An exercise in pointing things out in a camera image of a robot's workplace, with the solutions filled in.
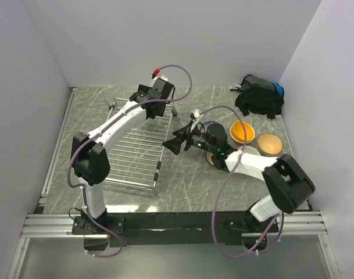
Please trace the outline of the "white and blue floral bowl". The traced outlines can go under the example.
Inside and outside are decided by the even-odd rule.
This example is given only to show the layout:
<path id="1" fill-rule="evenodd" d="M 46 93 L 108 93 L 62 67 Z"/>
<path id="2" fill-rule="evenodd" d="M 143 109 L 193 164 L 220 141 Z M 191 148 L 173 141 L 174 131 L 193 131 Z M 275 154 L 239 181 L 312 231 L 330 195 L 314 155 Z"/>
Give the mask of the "white and blue floral bowl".
<path id="1" fill-rule="evenodd" d="M 224 128 L 222 124 L 216 121 L 206 121 L 202 124 L 201 131 L 206 133 L 210 128 Z"/>

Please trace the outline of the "dark brown bowl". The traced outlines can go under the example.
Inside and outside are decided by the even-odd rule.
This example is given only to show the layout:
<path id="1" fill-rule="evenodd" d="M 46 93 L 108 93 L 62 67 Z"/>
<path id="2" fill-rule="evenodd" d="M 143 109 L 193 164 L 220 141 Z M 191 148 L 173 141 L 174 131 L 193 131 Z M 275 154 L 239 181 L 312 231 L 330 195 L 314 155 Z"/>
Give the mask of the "dark brown bowl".
<path id="1" fill-rule="evenodd" d="M 205 152 L 205 159 L 211 166 L 215 167 L 214 162 L 213 162 L 213 153 L 206 151 Z"/>

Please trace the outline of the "yellow bowl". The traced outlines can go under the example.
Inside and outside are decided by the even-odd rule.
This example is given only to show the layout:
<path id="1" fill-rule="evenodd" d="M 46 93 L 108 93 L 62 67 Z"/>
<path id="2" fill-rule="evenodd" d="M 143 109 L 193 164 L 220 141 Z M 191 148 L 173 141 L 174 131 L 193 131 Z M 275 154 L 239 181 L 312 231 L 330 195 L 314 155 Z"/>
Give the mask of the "yellow bowl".
<path id="1" fill-rule="evenodd" d="M 240 141 L 250 141 L 255 139 L 255 131 L 253 127 L 247 123 L 241 123 L 239 120 L 233 122 L 230 127 L 230 135 L 231 138 L 235 138 L 236 140 Z"/>

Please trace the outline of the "beige bowl with brown marks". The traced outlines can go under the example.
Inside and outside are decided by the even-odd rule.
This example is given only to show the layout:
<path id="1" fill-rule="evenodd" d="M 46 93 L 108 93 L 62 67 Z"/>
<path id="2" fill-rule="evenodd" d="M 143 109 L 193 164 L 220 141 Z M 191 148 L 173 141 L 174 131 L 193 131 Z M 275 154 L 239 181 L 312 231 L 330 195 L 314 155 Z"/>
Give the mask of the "beige bowl with brown marks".
<path id="1" fill-rule="evenodd" d="M 252 146 L 241 146 L 238 148 L 238 150 L 243 153 L 243 154 L 250 154 L 250 155 L 255 155 L 255 156 L 261 156 L 260 152 L 252 147 Z"/>

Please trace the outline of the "tan bowl with floral band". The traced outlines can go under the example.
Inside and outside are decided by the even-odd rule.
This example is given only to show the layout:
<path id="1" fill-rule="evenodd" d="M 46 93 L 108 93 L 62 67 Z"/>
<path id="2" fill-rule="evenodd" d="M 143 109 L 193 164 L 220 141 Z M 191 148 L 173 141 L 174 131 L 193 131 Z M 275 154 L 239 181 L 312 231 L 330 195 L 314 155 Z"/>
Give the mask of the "tan bowl with floral band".
<path id="1" fill-rule="evenodd" d="M 283 150 L 283 142 L 275 134 L 261 134 L 257 142 L 260 153 L 267 156 L 276 156 Z"/>

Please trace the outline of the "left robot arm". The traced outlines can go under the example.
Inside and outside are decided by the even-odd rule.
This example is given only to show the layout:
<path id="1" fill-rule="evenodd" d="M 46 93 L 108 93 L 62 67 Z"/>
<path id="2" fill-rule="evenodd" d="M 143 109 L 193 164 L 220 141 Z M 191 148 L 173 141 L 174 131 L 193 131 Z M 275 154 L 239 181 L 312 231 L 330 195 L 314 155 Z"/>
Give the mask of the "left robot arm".
<path id="1" fill-rule="evenodd" d="M 151 85 L 139 85 L 138 91 L 130 96 L 125 105 L 109 120 L 88 134 L 77 133 L 72 142 L 71 155 L 87 141 L 99 134 L 76 156 L 73 170 L 80 183 L 85 185 L 86 200 L 83 206 L 84 214 L 91 214 L 86 221 L 86 226 L 91 232 L 99 234 L 107 226 L 106 206 L 103 197 L 104 180 L 110 172 L 108 159 L 109 151 L 131 129 L 136 128 L 148 119 L 163 116 L 166 104 L 152 102 L 135 108 L 131 112 L 127 109 L 148 99 L 168 99 L 175 86 L 168 82 L 166 76 L 156 76 Z"/>

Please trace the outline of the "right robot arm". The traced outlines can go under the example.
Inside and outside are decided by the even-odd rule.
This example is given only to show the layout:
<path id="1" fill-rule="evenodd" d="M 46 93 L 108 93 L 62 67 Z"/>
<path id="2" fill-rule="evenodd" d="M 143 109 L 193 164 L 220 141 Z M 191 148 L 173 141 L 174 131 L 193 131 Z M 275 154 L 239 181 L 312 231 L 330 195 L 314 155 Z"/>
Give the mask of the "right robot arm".
<path id="1" fill-rule="evenodd" d="M 254 177 L 266 184 L 269 194 L 251 205 L 241 220 L 229 221 L 229 228 L 259 231 L 272 217 L 293 213 L 315 191 L 314 184 L 291 155 L 264 157 L 233 148 L 221 124 L 196 128 L 191 121 L 173 135 L 162 145 L 175 155 L 193 146 L 210 153 L 215 168 Z"/>

